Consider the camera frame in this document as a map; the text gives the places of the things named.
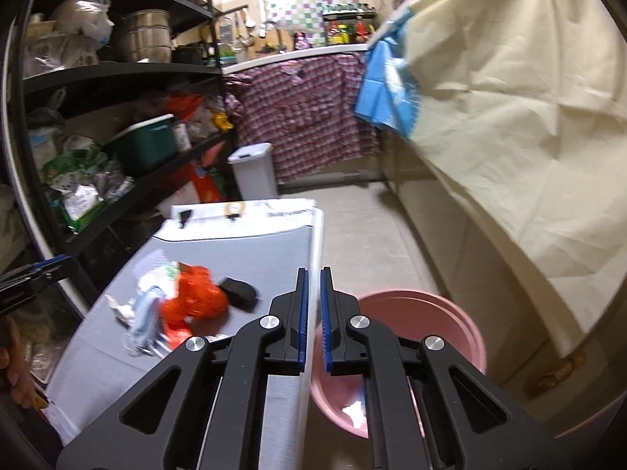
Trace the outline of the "person's left hand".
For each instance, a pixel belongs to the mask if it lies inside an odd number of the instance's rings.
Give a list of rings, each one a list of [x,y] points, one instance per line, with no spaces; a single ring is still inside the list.
[[[19,332],[9,316],[1,319],[1,377],[12,400],[24,409],[42,410],[45,400],[36,392],[31,371],[24,357]]]

